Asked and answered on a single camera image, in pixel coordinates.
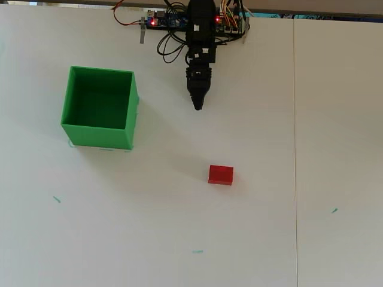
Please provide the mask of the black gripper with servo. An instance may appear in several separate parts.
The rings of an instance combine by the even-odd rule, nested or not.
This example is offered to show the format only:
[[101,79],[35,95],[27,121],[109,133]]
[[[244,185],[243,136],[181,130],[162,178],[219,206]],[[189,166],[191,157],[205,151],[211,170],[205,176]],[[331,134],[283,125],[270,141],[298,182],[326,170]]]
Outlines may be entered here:
[[215,45],[212,47],[195,45],[189,47],[187,52],[187,88],[195,110],[203,108],[205,96],[209,92],[212,77],[209,65],[215,63],[215,55]]

